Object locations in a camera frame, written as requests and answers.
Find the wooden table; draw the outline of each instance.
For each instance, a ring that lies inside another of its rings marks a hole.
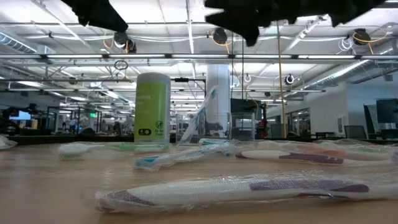
[[[94,209],[99,190],[128,189],[170,180],[322,169],[326,173],[376,174],[391,167],[340,168],[284,164],[214,155],[158,172],[132,169],[134,155],[97,150],[82,161],[60,161],[57,145],[21,146],[0,152],[0,223],[397,223],[398,202],[342,203],[294,200],[245,208],[218,208],[158,215],[103,214]]]

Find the green cylindrical container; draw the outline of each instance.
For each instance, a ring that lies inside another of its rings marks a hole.
[[[170,86],[170,77],[161,73],[137,77],[135,142],[170,142]]]

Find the computer monitor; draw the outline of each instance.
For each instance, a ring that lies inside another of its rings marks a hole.
[[[398,123],[398,100],[385,99],[376,101],[378,123]]]
[[[28,112],[18,111],[18,113],[12,113],[9,117],[10,120],[30,120],[31,115]]]
[[[231,113],[254,113],[254,119],[262,119],[261,101],[231,99]]]

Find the plastic wrapper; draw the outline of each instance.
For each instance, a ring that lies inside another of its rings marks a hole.
[[[0,150],[9,149],[16,146],[18,143],[8,140],[8,138],[4,136],[0,136]]]
[[[391,179],[380,182],[343,175],[294,173],[222,177],[144,185],[110,193],[97,192],[95,207],[104,212],[154,213],[314,197],[398,199],[398,183]]]
[[[167,152],[172,145],[170,143],[133,143],[133,142],[73,142],[61,144],[58,153],[61,160],[81,159],[86,152],[95,149],[113,149],[121,152],[154,153]]]
[[[236,157],[276,162],[307,162],[328,166],[396,165],[398,147],[359,142],[305,143],[292,141],[254,141],[237,144]]]
[[[138,158],[135,161],[134,167],[136,169],[157,171],[164,166],[172,166],[179,162],[195,161],[216,152],[221,152],[224,156],[230,156],[236,152],[236,147],[228,142],[223,144],[196,146],[182,152]]]
[[[154,142],[110,142],[104,145],[119,151],[128,151],[135,153],[153,153],[167,152],[172,147],[170,143],[154,143]]]
[[[192,135],[198,127],[200,115],[205,113],[207,104],[209,103],[210,100],[214,99],[214,97],[217,94],[218,94],[218,86],[214,86],[209,91],[209,94],[206,95],[206,98],[203,100],[203,103],[201,104],[200,108],[198,109],[198,112],[191,119],[191,122],[189,123],[187,130],[185,130],[184,134],[182,135],[182,137],[178,143],[179,145],[180,144],[190,144]]]

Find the white wall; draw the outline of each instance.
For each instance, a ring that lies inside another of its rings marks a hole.
[[[347,92],[344,83],[338,87],[326,88],[324,93],[309,93],[303,101],[287,102],[285,113],[310,108],[311,133],[338,133],[338,118],[348,116]],[[267,117],[282,114],[282,107],[267,110]]]
[[[367,131],[363,105],[375,105],[376,100],[398,98],[398,77],[393,82],[385,82],[383,77],[347,85],[349,125],[362,125]]]

